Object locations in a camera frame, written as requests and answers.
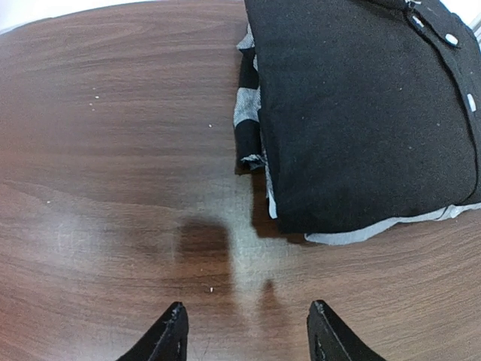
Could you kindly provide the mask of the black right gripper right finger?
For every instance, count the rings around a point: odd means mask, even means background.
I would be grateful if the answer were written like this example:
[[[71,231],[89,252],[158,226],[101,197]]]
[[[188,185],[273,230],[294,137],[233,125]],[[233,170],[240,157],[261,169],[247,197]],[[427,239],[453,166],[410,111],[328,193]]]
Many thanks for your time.
[[[386,361],[371,350],[323,300],[311,303],[307,334],[311,360]]]

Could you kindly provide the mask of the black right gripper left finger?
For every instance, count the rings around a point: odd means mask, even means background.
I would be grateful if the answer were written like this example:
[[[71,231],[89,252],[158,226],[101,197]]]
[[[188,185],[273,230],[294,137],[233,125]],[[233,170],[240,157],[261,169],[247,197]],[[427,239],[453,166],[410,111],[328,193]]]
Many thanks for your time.
[[[182,302],[173,302],[118,361],[186,361],[189,318]]]

